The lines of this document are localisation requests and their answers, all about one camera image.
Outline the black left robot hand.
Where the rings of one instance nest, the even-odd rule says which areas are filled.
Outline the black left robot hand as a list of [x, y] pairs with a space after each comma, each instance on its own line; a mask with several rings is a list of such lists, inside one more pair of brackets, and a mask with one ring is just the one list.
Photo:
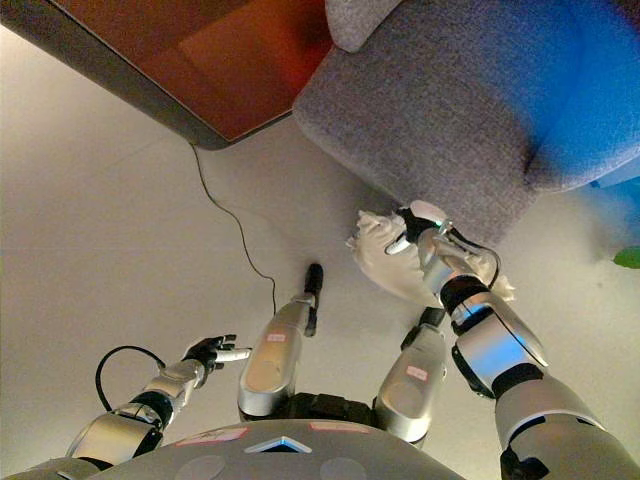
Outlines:
[[235, 344], [236, 339], [235, 334], [204, 338], [190, 346], [183, 359], [198, 361], [207, 373], [222, 369], [226, 363], [248, 359], [252, 349], [250, 347], [238, 348]]

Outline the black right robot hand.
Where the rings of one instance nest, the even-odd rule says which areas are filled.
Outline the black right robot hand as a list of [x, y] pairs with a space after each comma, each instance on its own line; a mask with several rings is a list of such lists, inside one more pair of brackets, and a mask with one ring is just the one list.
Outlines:
[[401, 232], [385, 248], [387, 255], [396, 255], [410, 245], [416, 245], [420, 235], [429, 229], [440, 229], [448, 215], [439, 207], [423, 200], [414, 200], [408, 206], [397, 209], [391, 221], [401, 227]]

